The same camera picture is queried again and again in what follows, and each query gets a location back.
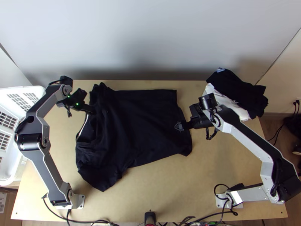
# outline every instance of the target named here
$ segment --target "wooden floor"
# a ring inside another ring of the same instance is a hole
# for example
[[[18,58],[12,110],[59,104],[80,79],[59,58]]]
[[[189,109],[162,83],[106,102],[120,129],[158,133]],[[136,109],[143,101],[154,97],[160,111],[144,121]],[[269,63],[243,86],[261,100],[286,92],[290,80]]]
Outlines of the wooden floor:
[[[260,119],[260,123],[266,139],[270,139],[276,132],[276,130],[282,125],[282,119],[280,118],[265,118]],[[298,138],[292,135],[286,127],[283,127],[276,147],[282,152],[283,156],[291,161],[298,170],[298,163],[300,162],[300,156],[292,154],[294,145],[298,143]],[[266,226],[299,226],[301,225],[301,194],[292,198],[286,202],[286,208],[289,217],[281,219],[267,219],[264,220]],[[121,226],[137,226],[139,223],[123,223]],[[228,225],[235,226],[261,226],[264,225],[262,220],[248,220],[248,221],[228,221]],[[65,226],[66,222],[46,222],[46,221],[23,221],[22,226]]]

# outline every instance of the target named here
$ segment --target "black robot arm segment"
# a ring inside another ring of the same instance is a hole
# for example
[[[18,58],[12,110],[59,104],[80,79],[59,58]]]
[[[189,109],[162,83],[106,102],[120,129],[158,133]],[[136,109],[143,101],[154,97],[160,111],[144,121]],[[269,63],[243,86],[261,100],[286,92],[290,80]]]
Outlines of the black robot arm segment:
[[[230,199],[226,205],[227,208],[242,202],[260,200],[270,200],[272,203],[283,204],[299,194],[301,181],[294,165],[286,160],[277,148],[243,124],[232,109],[224,105],[212,105],[215,102],[212,100],[213,97],[214,94],[211,93],[199,98],[200,102],[197,105],[200,109],[198,111],[200,118],[205,115],[212,126],[221,132],[234,136],[262,161],[260,172],[262,183],[248,187],[238,184],[223,194],[217,194],[219,196],[216,197],[217,206],[222,207],[228,200],[227,198]],[[207,101],[208,104],[203,104],[201,101]]]
[[[48,188],[48,198],[57,208],[82,208],[84,195],[74,194],[69,183],[62,180],[50,155],[49,125],[45,115],[57,104],[92,114],[94,110],[84,103],[86,92],[81,90],[70,95],[73,80],[61,76],[60,80],[50,83],[45,95],[26,113],[25,119],[15,130],[15,141],[21,153],[32,161],[43,182]]]

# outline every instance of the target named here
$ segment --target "wooden tabletop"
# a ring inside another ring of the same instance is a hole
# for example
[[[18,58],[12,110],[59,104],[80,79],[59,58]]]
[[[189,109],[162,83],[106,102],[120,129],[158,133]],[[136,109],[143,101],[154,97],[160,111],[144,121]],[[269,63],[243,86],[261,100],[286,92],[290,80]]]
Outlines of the wooden tabletop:
[[[73,90],[89,92],[101,81],[74,81]],[[189,106],[198,102],[205,81],[103,81],[114,90],[176,89],[178,105],[185,117],[191,116]],[[143,166],[130,168],[114,186],[101,192],[84,181],[75,164],[75,136],[83,125],[85,114],[72,112],[68,118],[64,108],[56,106],[46,116],[50,125],[51,156],[64,181],[77,194],[85,194],[83,209],[74,209],[71,219],[86,221],[110,219],[114,222],[143,222],[144,213],[155,211],[158,222],[181,221],[193,215],[201,218],[220,212],[216,207],[213,188],[218,183],[260,183],[261,162],[231,135],[218,132],[206,140],[205,129],[191,130],[193,150],[184,157],[176,154]],[[256,118],[245,123],[263,137]],[[30,161],[20,183],[12,219],[63,221],[50,213],[41,197],[47,189]],[[51,209],[62,216],[66,210]],[[244,203],[236,209],[238,216],[225,214],[224,220],[251,220],[287,217],[285,205],[269,201]],[[220,215],[208,220],[219,220]]]

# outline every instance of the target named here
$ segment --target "white laundry basket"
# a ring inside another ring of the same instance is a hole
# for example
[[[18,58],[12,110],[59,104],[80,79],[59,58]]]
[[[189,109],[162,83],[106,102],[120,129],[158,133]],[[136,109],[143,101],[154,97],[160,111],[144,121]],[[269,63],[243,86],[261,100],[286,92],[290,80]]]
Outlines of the white laundry basket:
[[[21,180],[26,158],[14,142],[14,130],[26,112],[44,95],[42,86],[0,89],[0,185]]]

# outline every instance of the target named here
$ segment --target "folded black cloth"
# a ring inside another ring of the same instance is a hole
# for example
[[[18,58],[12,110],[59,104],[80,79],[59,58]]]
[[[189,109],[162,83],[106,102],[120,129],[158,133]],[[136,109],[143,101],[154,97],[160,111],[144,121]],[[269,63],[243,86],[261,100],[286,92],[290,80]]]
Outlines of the folded black cloth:
[[[263,95],[265,86],[254,86],[243,82],[232,71],[219,68],[207,80],[221,94],[232,99],[238,106],[246,109],[251,119],[261,117],[268,105],[268,99]]]
[[[189,131],[174,129],[184,120],[176,90],[114,91],[104,83],[94,85],[90,105],[76,140],[76,165],[84,180],[105,191],[129,167],[174,154],[189,155]]]

